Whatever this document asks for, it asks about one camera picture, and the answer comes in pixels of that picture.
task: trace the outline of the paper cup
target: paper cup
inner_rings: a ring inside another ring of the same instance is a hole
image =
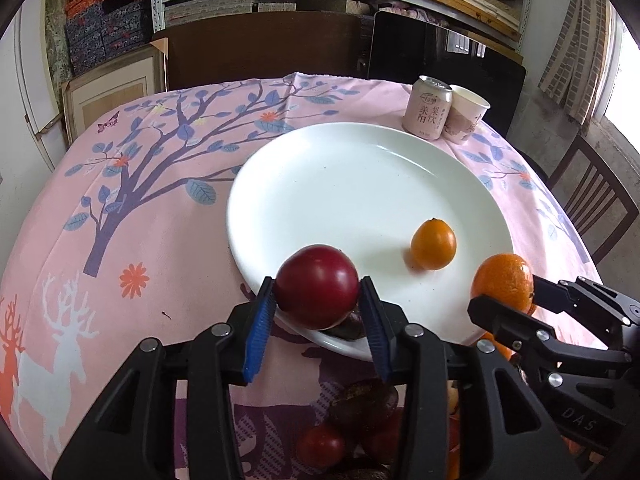
[[[455,144],[464,144],[491,105],[471,90],[458,85],[450,86],[453,90],[453,101],[444,123],[442,137]]]

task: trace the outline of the pink tablecloth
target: pink tablecloth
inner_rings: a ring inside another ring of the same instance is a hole
[[[247,157],[308,124],[401,129],[409,92],[297,73],[140,99],[79,137],[25,220],[0,286],[0,411],[44,471],[142,338],[191,339],[245,300],[225,204]],[[491,128],[465,146],[435,144],[491,191],[535,273],[598,279],[556,200]],[[596,344],[567,316],[537,316],[565,340]],[[324,417],[341,384],[372,369],[280,327],[273,335],[255,383],[232,392],[234,416],[247,476],[288,479],[311,472],[292,456],[299,432]],[[177,414],[184,468],[183,401]]]

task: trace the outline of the tomato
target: tomato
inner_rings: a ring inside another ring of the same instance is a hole
[[[375,431],[366,433],[360,444],[364,452],[381,464],[391,464],[398,451],[400,431],[402,429],[402,408],[396,408]]]
[[[312,330],[340,324],[355,308],[359,290],[351,260],[326,245],[305,247],[289,257],[273,287],[280,309]]]
[[[344,458],[346,443],[342,435],[326,422],[303,433],[296,445],[298,460],[316,469],[326,469]]]

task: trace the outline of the wooden chair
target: wooden chair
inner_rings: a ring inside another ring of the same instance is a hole
[[[573,160],[575,154],[580,151],[589,160],[589,167],[584,173],[580,184],[576,187],[571,198],[564,206],[569,220],[574,224],[578,234],[583,236],[593,225],[601,218],[601,216],[616,201],[620,200],[626,209],[626,215],[620,223],[613,229],[609,237],[604,240],[602,245],[593,253],[594,263],[598,264],[606,254],[618,243],[622,235],[634,222],[638,216],[638,206],[629,195],[618,177],[611,171],[607,163],[602,160],[600,155],[590,146],[584,137],[578,135],[574,142],[569,146],[560,164],[549,178],[547,187],[553,189],[562,177],[569,164]],[[594,185],[601,177],[600,183],[593,190]]]

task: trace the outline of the orange deer print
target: orange deer print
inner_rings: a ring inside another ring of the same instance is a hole
[[[20,316],[15,318],[15,307],[18,303],[18,295],[7,305],[4,313],[4,330],[0,331],[0,340],[4,349],[4,368],[0,372],[0,414],[11,427],[9,415],[14,402],[14,382],[20,384],[18,379],[18,354],[24,352],[22,346],[22,328]]]

